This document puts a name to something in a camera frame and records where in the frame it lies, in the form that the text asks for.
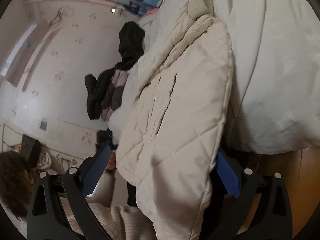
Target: bed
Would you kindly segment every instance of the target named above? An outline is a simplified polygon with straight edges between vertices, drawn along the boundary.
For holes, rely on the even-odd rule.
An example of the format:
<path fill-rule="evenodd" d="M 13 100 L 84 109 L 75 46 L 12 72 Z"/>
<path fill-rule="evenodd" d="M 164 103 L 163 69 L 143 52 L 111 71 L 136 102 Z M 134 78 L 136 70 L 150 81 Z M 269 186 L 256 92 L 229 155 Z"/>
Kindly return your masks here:
<path fill-rule="evenodd" d="M 186 0 L 164 0 L 139 21 L 146 51 Z M 235 74 L 225 125 L 229 146 L 278 154 L 320 145 L 320 22 L 307 0 L 213 0 L 228 27 Z M 109 127 L 119 138 L 133 103 L 132 70 Z"/>

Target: wall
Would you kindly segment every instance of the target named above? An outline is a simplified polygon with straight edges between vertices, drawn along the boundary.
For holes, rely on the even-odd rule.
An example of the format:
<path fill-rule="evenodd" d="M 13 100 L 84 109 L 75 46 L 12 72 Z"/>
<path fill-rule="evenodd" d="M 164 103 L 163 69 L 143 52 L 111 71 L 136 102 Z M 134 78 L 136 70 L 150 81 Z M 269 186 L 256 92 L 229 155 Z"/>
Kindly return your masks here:
<path fill-rule="evenodd" d="M 12 0 L 0 19 L 0 70 L 7 56 L 33 20 L 31 5 Z"/>

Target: jacket sleeve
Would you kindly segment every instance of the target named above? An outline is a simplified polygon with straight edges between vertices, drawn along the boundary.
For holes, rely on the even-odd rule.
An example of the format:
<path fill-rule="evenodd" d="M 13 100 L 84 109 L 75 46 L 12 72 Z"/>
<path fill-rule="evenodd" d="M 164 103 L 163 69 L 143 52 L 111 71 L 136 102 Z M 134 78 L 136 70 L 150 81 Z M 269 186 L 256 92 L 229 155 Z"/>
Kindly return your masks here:
<path fill-rule="evenodd" d="M 90 197 L 86 200 L 88 203 L 100 203 L 105 207 L 110 207 L 113 190 L 115 187 L 115 178 L 103 172 L 101 178 Z"/>

